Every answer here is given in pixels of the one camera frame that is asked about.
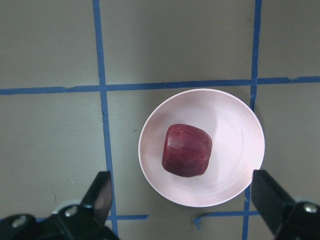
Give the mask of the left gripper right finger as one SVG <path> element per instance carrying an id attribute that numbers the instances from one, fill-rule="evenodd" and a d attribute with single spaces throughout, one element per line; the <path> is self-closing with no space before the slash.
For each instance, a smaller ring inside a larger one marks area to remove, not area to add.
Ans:
<path id="1" fill-rule="evenodd" d="M 295 200 L 266 170 L 254 170 L 251 201 L 264 223 L 275 235 L 295 206 Z"/>

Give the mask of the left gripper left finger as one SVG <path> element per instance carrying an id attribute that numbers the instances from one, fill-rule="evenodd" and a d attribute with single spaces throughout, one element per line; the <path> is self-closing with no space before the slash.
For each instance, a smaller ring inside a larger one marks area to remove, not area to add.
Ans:
<path id="1" fill-rule="evenodd" d="M 98 224 L 104 226 L 113 202 L 111 173 L 100 171 L 85 193 L 80 205 L 89 210 Z"/>

